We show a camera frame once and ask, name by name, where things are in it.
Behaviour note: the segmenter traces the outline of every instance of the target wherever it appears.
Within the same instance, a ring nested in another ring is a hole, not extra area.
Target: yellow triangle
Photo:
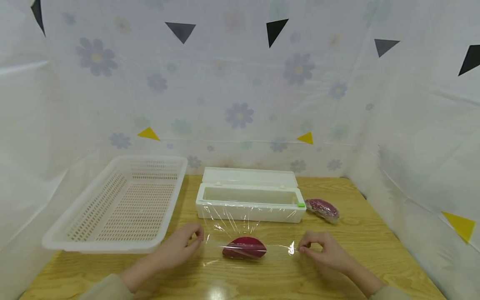
[[[475,221],[465,219],[461,216],[456,216],[453,214],[449,214],[446,212],[442,212],[445,218],[450,222],[455,232],[465,241],[468,243],[470,241],[470,237],[473,233],[473,228],[475,227]]]
[[[298,137],[297,140],[313,145],[313,137],[311,132]]]
[[[139,133],[138,136],[144,137],[144,138],[147,138],[147,139],[160,141],[158,136],[155,134],[155,132],[153,132],[153,130],[150,127],[147,127],[144,131]]]

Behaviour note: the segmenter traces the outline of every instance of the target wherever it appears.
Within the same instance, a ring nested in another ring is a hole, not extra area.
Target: sleeve
[[[133,294],[117,274],[111,274],[84,293],[80,300],[132,300]]]
[[[386,286],[372,295],[370,300],[410,300],[410,298],[398,289]]]

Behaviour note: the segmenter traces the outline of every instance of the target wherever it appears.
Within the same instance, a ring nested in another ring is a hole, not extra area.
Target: black triangle
[[[378,57],[382,57],[388,50],[393,48],[400,41],[392,41],[389,39],[375,39],[375,46],[377,47]]]
[[[35,0],[32,4],[32,12],[35,16],[35,20],[38,23],[38,26],[42,29],[43,35],[45,35],[45,29],[43,28],[43,18],[42,18],[42,7],[40,4],[40,0]]]
[[[283,27],[287,23],[288,19],[274,21],[267,23],[267,34],[268,34],[268,47],[270,48],[275,42],[277,36],[282,31]]]
[[[465,59],[463,60],[462,68],[458,76],[480,66],[480,45],[471,45],[468,48]]]
[[[173,34],[179,38],[182,44],[185,44],[188,37],[192,34],[193,29],[195,28],[195,24],[184,24],[184,23],[170,23],[165,22]]]

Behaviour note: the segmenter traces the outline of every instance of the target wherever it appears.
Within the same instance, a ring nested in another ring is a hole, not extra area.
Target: wooden table
[[[314,267],[301,255],[288,253],[304,231],[329,231],[359,262],[389,285],[412,299],[444,299],[424,271],[388,229],[355,186],[342,178],[298,178],[305,199],[322,198],[335,205],[339,224],[330,225],[307,212],[299,224],[228,220],[225,232],[213,230],[215,221],[197,218],[195,198],[200,176],[186,176],[167,236],[178,226],[200,222],[210,234],[199,253],[176,270],[159,274],[139,291],[140,299],[363,299],[344,276]],[[222,243],[241,231],[267,245],[261,263],[232,261],[221,256]],[[21,297],[26,299],[75,299],[103,277],[118,273],[140,256],[86,255],[58,252]]]

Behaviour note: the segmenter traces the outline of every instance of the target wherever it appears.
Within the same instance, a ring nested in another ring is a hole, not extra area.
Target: box lid
[[[202,178],[204,183],[284,186],[298,187],[295,173],[287,171],[236,169],[236,168],[205,168]]]

